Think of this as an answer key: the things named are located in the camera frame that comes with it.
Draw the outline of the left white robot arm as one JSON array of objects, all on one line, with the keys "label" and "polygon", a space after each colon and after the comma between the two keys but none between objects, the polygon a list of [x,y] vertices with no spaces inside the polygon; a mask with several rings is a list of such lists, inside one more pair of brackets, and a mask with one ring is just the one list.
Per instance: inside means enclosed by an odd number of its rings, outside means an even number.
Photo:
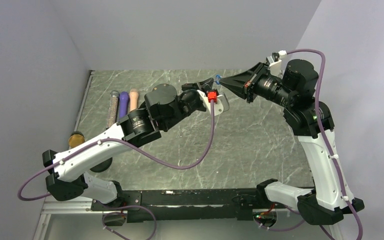
[{"label": "left white robot arm", "polygon": [[186,83],[178,93],[170,84],[156,85],[144,96],[139,108],[132,110],[98,136],[64,152],[43,153],[49,175],[46,188],[58,201],[79,196],[95,199],[111,210],[124,203],[117,181],[105,181],[88,174],[88,170],[129,150],[140,151],[143,145],[161,137],[162,132],[189,117],[195,111],[216,114],[217,91],[213,78]]}]

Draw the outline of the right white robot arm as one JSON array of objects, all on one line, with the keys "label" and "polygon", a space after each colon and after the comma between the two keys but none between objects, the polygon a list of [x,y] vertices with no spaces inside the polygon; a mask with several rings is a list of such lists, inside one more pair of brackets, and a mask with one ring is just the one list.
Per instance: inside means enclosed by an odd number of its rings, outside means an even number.
[{"label": "right white robot arm", "polygon": [[334,225],[344,215],[364,208],[364,202],[350,190],[342,193],[346,182],[339,176],[339,158],[334,149],[334,121],[328,106],[316,101],[318,73],[307,60],[287,63],[282,77],[273,75],[268,63],[258,63],[247,71],[223,77],[219,83],[236,96],[252,103],[262,97],[283,107],[283,117],[304,149],[314,188],[298,188],[276,179],[261,182],[256,188],[256,203],[268,208],[274,202],[297,209],[310,225]]}]

